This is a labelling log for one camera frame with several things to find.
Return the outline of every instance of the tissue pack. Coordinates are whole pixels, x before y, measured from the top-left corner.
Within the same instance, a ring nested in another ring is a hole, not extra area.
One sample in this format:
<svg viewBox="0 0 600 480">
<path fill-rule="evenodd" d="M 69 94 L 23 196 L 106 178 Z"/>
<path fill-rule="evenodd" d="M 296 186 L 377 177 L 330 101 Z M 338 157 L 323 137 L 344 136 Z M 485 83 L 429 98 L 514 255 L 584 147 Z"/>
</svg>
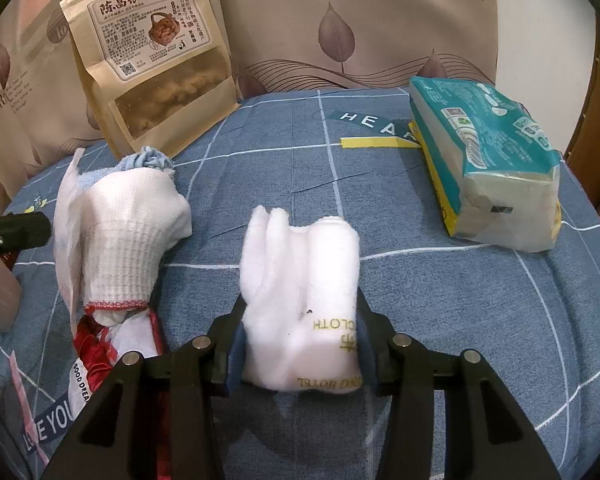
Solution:
<svg viewBox="0 0 600 480">
<path fill-rule="evenodd" d="M 517 102 L 493 86 L 411 78 L 410 124 L 450 235 L 550 249 L 560 229 L 560 154 Z"/>
</svg>

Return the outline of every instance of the metal screw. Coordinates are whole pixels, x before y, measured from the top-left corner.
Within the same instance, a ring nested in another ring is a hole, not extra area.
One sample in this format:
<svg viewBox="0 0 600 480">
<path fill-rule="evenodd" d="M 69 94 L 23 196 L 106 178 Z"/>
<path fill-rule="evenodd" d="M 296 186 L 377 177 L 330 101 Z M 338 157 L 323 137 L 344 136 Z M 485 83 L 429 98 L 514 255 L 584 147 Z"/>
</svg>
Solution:
<svg viewBox="0 0 600 480">
<path fill-rule="evenodd" d="M 411 338 L 406 334 L 397 333 L 391 339 L 396 346 L 407 347 L 411 344 Z"/>
<path fill-rule="evenodd" d="M 191 343 L 194 346 L 194 348 L 197 348 L 198 350 L 202 350 L 202 349 L 207 348 L 209 345 L 211 345 L 211 339 L 209 339 L 208 336 L 206 336 L 206 335 L 199 335 Z"/>
<path fill-rule="evenodd" d="M 139 358 L 140 354 L 138 352 L 127 352 L 122 356 L 122 362 L 127 366 L 131 366 L 136 364 Z"/>
<path fill-rule="evenodd" d="M 467 350 L 464 353 L 464 358 L 473 364 L 479 363 L 481 359 L 480 354 L 475 350 Z"/>
</svg>

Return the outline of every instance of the blue cloth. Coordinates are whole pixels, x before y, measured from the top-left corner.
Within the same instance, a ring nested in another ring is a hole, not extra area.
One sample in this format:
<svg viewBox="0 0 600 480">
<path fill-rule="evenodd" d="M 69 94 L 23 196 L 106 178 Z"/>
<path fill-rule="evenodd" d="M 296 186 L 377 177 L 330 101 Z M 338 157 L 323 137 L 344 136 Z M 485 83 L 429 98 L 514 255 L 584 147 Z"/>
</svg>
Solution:
<svg viewBox="0 0 600 480">
<path fill-rule="evenodd" d="M 174 181 L 191 204 L 194 228 L 162 260 L 158 314 L 168 345 L 206 333 L 234 305 L 254 206 L 283 207 L 295 225 L 342 213 L 360 234 L 360 285 L 371 308 L 430 349 L 478 349 L 538 428 L 563 478 L 578 480 L 600 452 L 600 219 L 582 188 L 562 165 L 569 225 L 554 250 L 474 248 L 446 234 L 421 150 L 331 146 L 340 137 L 368 136 L 368 128 L 322 120 L 335 110 L 411 115 L 400 89 L 270 94 L 246 101 L 174 158 Z M 67 164 L 32 179 L 10 210 L 37 195 L 52 200 Z M 115 164 L 101 144 L 88 149 L 80 168 Z M 54 207 L 42 211 L 52 218 Z M 0 412 L 16 433 L 22 416 L 5 353 L 15 350 L 20 369 L 41 388 L 23 380 L 35 414 L 65 393 L 76 357 L 54 267 L 45 264 L 52 261 L 50 243 L 23 251 L 14 268 L 24 292 L 13 328 L 0 335 Z M 229 480 L 371 479 L 390 407 L 364 388 L 329 396 L 248 384 L 213 404 Z M 432 474 L 439 475 L 442 394 L 435 409 Z M 0 452 L 24 471 L 2 430 L 0 441 Z M 51 455 L 58 442 L 48 438 L 42 448 Z M 29 459 L 40 474 L 39 459 Z"/>
<path fill-rule="evenodd" d="M 173 161 L 163 152 L 143 146 L 138 153 L 127 155 L 116 166 L 118 171 L 132 170 L 133 168 L 153 168 L 154 170 L 172 170 Z"/>
<path fill-rule="evenodd" d="M 113 168 L 100 168 L 98 170 L 81 173 L 78 176 L 78 184 L 84 191 L 110 173 L 132 170 L 134 168 L 153 168 L 154 170 L 160 171 L 172 170 L 173 161 L 163 152 L 160 152 L 151 146 L 143 146 L 138 153 L 133 153 L 122 158 L 122 160 L 120 160 Z"/>
</svg>

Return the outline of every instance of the brown paper bag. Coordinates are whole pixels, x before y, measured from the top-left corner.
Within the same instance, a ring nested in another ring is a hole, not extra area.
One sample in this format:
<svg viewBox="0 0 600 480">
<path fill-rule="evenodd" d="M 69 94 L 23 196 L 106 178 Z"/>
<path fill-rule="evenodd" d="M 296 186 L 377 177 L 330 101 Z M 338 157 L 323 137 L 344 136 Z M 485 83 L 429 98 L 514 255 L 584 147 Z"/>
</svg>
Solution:
<svg viewBox="0 0 600 480">
<path fill-rule="evenodd" d="M 237 108 L 209 0 L 62 0 L 80 81 L 118 157 L 174 156 Z"/>
</svg>

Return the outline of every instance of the folded white cloth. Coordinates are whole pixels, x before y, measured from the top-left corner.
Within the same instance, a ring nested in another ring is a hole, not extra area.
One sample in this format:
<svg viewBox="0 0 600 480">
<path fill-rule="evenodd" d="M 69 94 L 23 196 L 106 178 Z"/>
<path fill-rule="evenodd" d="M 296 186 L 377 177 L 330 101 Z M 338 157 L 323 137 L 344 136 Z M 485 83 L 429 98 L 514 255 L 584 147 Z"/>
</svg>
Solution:
<svg viewBox="0 0 600 480">
<path fill-rule="evenodd" d="M 164 251 L 191 234 L 191 209 L 152 168 L 111 173 L 80 202 L 84 310 L 112 326 L 147 306 Z"/>
<path fill-rule="evenodd" d="M 269 390 L 342 394 L 362 384 L 356 351 L 358 234 L 339 217 L 289 226 L 254 209 L 242 247 L 243 379 Z"/>
</svg>

